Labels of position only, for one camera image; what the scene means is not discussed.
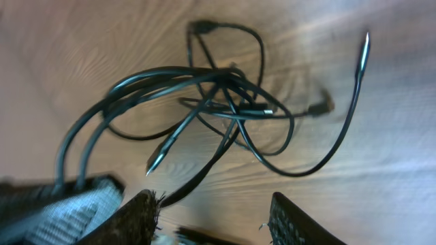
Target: wooden floor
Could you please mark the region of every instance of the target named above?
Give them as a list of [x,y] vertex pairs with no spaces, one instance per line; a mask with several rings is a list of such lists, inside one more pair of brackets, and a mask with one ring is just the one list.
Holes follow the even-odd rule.
[[[436,1],[3,1],[0,4],[1,176],[52,178],[68,127],[112,84],[133,72],[187,65],[185,28],[210,18],[256,29],[266,44],[264,88],[293,111],[317,102],[333,113],[297,122],[290,147],[270,160],[288,171],[309,168],[332,146],[347,111],[362,35],[372,49],[360,100],[339,151],[312,176],[284,178],[238,147],[182,202],[162,211],[159,226],[201,227],[246,244],[268,244],[270,198],[280,191],[348,244],[436,243]],[[206,37],[219,66],[235,62],[251,79],[258,45],[238,31]],[[206,59],[196,52],[196,63]],[[151,133],[180,120],[180,96],[141,105],[117,119]],[[206,117],[223,128],[222,120]],[[99,118],[75,142],[68,174]],[[282,121],[251,122],[261,148],[283,140]],[[162,194],[188,181],[213,155],[220,137],[194,121],[156,172],[145,163],[160,140],[128,142],[105,133],[91,173],[114,172],[125,200],[141,189]]]

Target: cable bundle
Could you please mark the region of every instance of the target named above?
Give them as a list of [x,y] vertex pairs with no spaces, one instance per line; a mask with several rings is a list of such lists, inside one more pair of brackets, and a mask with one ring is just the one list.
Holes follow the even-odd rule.
[[[214,60],[206,47],[201,35],[210,33],[216,28],[231,28],[245,31],[258,41],[260,45],[260,72],[257,84],[253,84],[246,79],[245,74],[235,68],[217,68]],[[193,66],[192,59],[192,37],[197,38],[200,43],[211,68],[199,68]],[[309,106],[305,112],[292,114],[282,103],[277,101],[272,95],[263,90],[260,85],[264,73],[264,45],[260,36],[250,28],[241,26],[239,24],[217,23],[208,20],[201,20],[193,22],[188,26],[187,30],[187,55],[189,67],[158,67],[148,69],[130,75],[118,83],[116,83],[100,102],[96,103],[93,107],[88,109],[71,127],[67,132],[65,139],[59,149],[57,156],[57,186],[62,190],[64,185],[64,162],[67,151],[79,130],[96,114],[102,115],[102,122],[94,130],[89,138],[86,146],[84,147],[83,154],[80,158],[80,172],[76,183],[77,189],[82,189],[85,184],[85,176],[87,170],[87,163],[95,143],[105,129],[111,130],[114,134],[127,140],[154,140],[159,137],[167,135],[166,139],[157,147],[147,162],[147,175],[154,171],[157,166],[163,161],[171,148],[171,145],[177,140],[177,137],[182,133],[183,129],[194,119],[197,118],[206,127],[218,133],[223,137],[212,159],[198,172],[190,181],[183,185],[180,189],[168,195],[161,203],[161,207],[172,205],[182,198],[186,197],[192,190],[194,190],[199,183],[207,175],[211,167],[224,155],[229,147],[235,143],[242,146],[246,150],[250,150],[259,161],[270,170],[282,176],[288,177],[301,177],[313,174],[321,169],[333,156],[338,147],[341,145],[345,134],[347,133],[349,124],[356,108],[358,95],[360,92],[360,83],[365,71],[367,59],[369,55],[369,34],[367,33],[366,39],[362,45],[360,60],[356,69],[355,86],[353,91],[352,102],[347,113],[343,128],[328,154],[317,164],[315,167],[299,173],[289,173],[282,171],[272,165],[265,159],[265,156],[273,156],[283,152],[289,144],[292,133],[294,131],[294,119],[301,116],[318,116],[332,110],[332,104],[329,101],[323,101],[319,104]],[[212,88],[205,92],[202,84],[212,83]],[[151,101],[153,99],[162,97],[178,91],[187,86],[197,86],[202,99],[180,98],[179,102],[191,109],[190,113],[184,119],[176,123],[169,129],[154,135],[138,136],[124,133],[117,128],[113,127],[110,123],[124,112],[135,107],[140,103]],[[227,104],[214,102],[215,95],[222,91]],[[233,92],[240,96],[240,101],[236,103],[230,96]],[[257,96],[265,98],[267,103],[256,103]],[[271,106],[279,108],[284,114],[277,115]],[[208,124],[201,116],[200,113],[210,114],[222,118],[229,118],[230,125],[225,132],[214,128]],[[267,153],[260,152],[251,141],[249,134],[244,126],[246,120],[266,120],[266,119],[286,119],[290,122],[290,128],[287,133],[285,143],[275,152]],[[238,135],[241,134],[245,143],[236,140]]]

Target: black cable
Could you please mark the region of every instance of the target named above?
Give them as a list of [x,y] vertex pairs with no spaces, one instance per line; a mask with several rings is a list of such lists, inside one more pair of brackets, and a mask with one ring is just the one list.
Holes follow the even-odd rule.
[[[250,83],[250,81],[246,79],[244,73],[237,68],[216,68],[212,55],[208,51],[206,44],[201,38],[201,35],[207,34],[219,27],[239,29],[248,32],[258,41],[260,45],[261,62],[258,82],[256,85]],[[205,53],[208,62],[212,67],[211,69],[197,68],[193,66],[191,36],[196,37],[199,41],[203,52]],[[57,186],[60,188],[60,190],[62,190],[62,187],[65,183],[64,162],[73,139],[79,130],[81,130],[81,128],[99,112],[102,113],[103,121],[94,130],[86,146],[84,147],[83,154],[80,158],[80,171],[76,184],[76,188],[78,189],[81,189],[84,186],[89,157],[97,140],[105,129],[109,129],[117,136],[128,140],[153,140],[158,137],[168,135],[168,137],[157,147],[147,163],[147,174],[149,174],[162,162],[173,143],[177,140],[177,137],[195,117],[198,118],[200,122],[206,125],[209,129],[222,136],[223,139],[221,140],[221,143],[212,159],[202,168],[202,170],[200,170],[198,174],[196,174],[180,189],[167,196],[162,201],[161,207],[172,205],[192,192],[192,190],[194,190],[197,185],[201,183],[211,167],[223,156],[223,154],[233,143],[240,145],[246,150],[250,150],[262,164],[279,175],[301,177],[312,174],[321,169],[330,160],[330,158],[341,145],[341,142],[347,133],[354,110],[356,109],[360,85],[364,75],[365,67],[367,65],[369,47],[369,34],[367,33],[365,42],[362,45],[362,50],[360,52],[360,61],[356,69],[352,102],[350,103],[343,128],[332,149],[317,165],[315,165],[315,167],[300,173],[288,173],[276,168],[274,165],[269,163],[264,156],[276,155],[283,152],[287,148],[287,145],[292,138],[294,131],[294,119],[301,116],[318,116],[331,111],[332,107],[330,106],[329,101],[323,101],[319,104],[311,105],[307,111],[293,115],[282,103],[260,88],[264,73],[264,45],[262,43],[262,39],[254,30],[238,24],[216,23],[206,20],[193,22],[189,25],[187,31],[187,55],[190,67],[154,68],[135,73],[125,79],[122,79],[110,89],[109,93],[104,99],[87,110],[74,123],[71,129],[67,132],[67,135],[65,136],[57,155]],[[207,93],[204,92],[201,86],[201,84],[205,82],[214,84],[212,89],[210,89]],[[179,102],[191,109],[191,111],[183,120],[171,126],[169,129],[153,135],[137,136],[122,132],[110,124],[117,116],[122,115],[124,112],[135,107],[139,103],[145,103],[191,85],[197,86],[202,98],[180,98]],[[213,101],[213,98],[217,94],[218,90],[223,91],[228,105]],[[233,98],[229,94],[229,91],[236,93],[241,98],[238,105],[235,104]],[[265,98],[267,103],[256,103],[255,99],[258,95]],[[284,114],[276,115],[275,111],[269,109],[271,105],[275,108],[281,109]],[[230,126],[227,128],[225,133],[222,133],[220,130],[208,124],[200,116],[200,113],[210,114],[222,118],[229,118],[231,119]],[[244,125],[246,120],[265,119],[288,119],[290,122],[290,128],[288,130],[285,142],[282,147],[275,152],[260,152],[249,137]],[[236,140],[239,133],[242,135],[245,144]]]

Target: cable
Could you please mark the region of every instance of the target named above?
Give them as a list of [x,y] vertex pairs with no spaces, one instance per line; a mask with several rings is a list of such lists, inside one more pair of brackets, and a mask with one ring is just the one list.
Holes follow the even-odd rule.
[[[206,43],[202,39],[201,35],[210,33],[217,28],[238,29],[251,34],[258,41],[260,45],[260,72],[257,84],[253,84],[248,81],[244,73],[235,67],[216,67],[212,55],[208,51]],[[195,37],[198,40],[211,66],[210,69],[193,66],[192,37]],[[262,164],[279,175],[288,177],[302,177],[313,174],[320,170],[331,159],[333,154],[341,145],[345,134],[347,133],[354,110],[356,109],[360,85],[367,66],[369,48],[369,33],[367,33],[360,51],[358,66],[356,68],[355,86],[353,90],[352,101],[350,103],[343,128],[333,147],[328,154],[311,169],[299,173],[290,173],[276,168],[273,164],[265,159],[265,156],[280,154],[287,148],[294,132],[295,118],[303,116],[319,116],[321,114],[328,113],[333,109],[332,102],[328,99],[325,99],[321,103],[310,105],[304,112],[292,114],[282,103],[277,101],[272,95],[260,87],[264,73],[264,45],[262,39],[254,30],[239,24],[217,23],[208,20],[192,22],[189,24],[187,29],[187,57],[189,67],[158,67],[130,75],[117,82],[101,101],[88,109],[73,124],[73,126],[67,132],[67,135],[65,136],[65,139],[63,140],[63,143],[58,151],[57,187],[59,188],[59,191],[63,190],[65,184],[65,159],[73,139],[79,130],[81,130],[81,128],[83,128],[83,126],[98,113],[101,113],[103,120],[94,130],[86,146],[84,147],[83,154],[80,158],[80,169],[76,183],[77,189],[82,189],[85,185],[85,176],[89,157],[91,156],[97,140],[105,129],[109,129],[119,137],[136,141],[153,140],[167,135],[166,139],[158,145],[147,162],[146,168],[148,175],[159,166],[169,152],[173,143],[177,140],[177,137],[194,118],[198,118],[202,124],[219,134],[222,137],[221,143],[219,144],[212,159],[190,181],[163,199],[161,203],[162,208],[170,206],[190,194],[190,192],[192,192],[197,185],[201,183],[212,166],[225,154],[225,152],[233,143],[241,146],[245,150],[250,150]],[[203,83],[212,83],[212,89],[206,93],[202,88]],[[117,116],[122,115],[140,103],[151,101],[192,85],[197,86],[201,95],[201,99],[179,98],[179,102],[189,108],[191,111],[184,119],[162,132],[146,136],[131,135],[120,131],[110,124]],[[219,91],[223,92],[225,100],[227,101],[227,105],[217,103],[213,100]],[[238,104],[236,104],[234,99],[230,96],[230,91],[237,94],[241,98]],[[266,100],[266,103],[255,102],[257,96],[263,97]],[[275,110],[271,109],[271,106],[273,108],[279,108],[281,111],[283,111],[283,114],[278,115]],[[200,116],[200,113],[210,114],[221,118],[228,118],[231,120],[230,125],[226,132],[223,133],[207,123]],[[260,152],[255,147],[245,128],[246,120],[266,119],[286,119],[290,122],[286,139],[282,147],[275,152]],[[239,134],[242,135],[245,143],[236,140]]]

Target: wooden surface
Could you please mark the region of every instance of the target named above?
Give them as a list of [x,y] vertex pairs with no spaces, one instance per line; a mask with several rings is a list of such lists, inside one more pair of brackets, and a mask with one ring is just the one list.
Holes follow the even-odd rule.
[[[62,131],[116,81],[143,69],[187,65],[185,27],[198,18],[258,30],[267,51],[264,88],[293,111],[316,102],[321,87],[331,93],[335,111],[299,120],[290,147],[270,158],[289,171],[309,168],[341,128],[358,46],[370,30],[369,65],[352,125],[322,171],[280,177],[250,152],[231,147],[194,193],[161,213],[159,226],[170,233],[191,225],[268,244],[268,230],[258,227],[268,220],[272,193],[280,191],[348,244],[436,242],[436,1],[13,0],[0,10],[1,175],[26,179],[54,176]],[[258,46],[251,37],[225,30],[206,41],[220,66],[235,62],[255,78]],[[196,64],[206,65],[199,52]],[[137,133],[165,129],[187,112],[176,102],[180,96],[198,95],[188,88],[141,105],[116,123]],[[223,127],[221,120],[206,118]],[[77,147],[98,122],[86,126]],[[249,123],[262,148],[277,146],[286,127],[281,121]],[[146,160],[160,140],[128,142],[105,133],[89,171],[120,175],[126,200],[141,189],[170,192],[212,157],[219,140],[194,121],[145,178]],[[68,162],[70,176],[77,153]]]

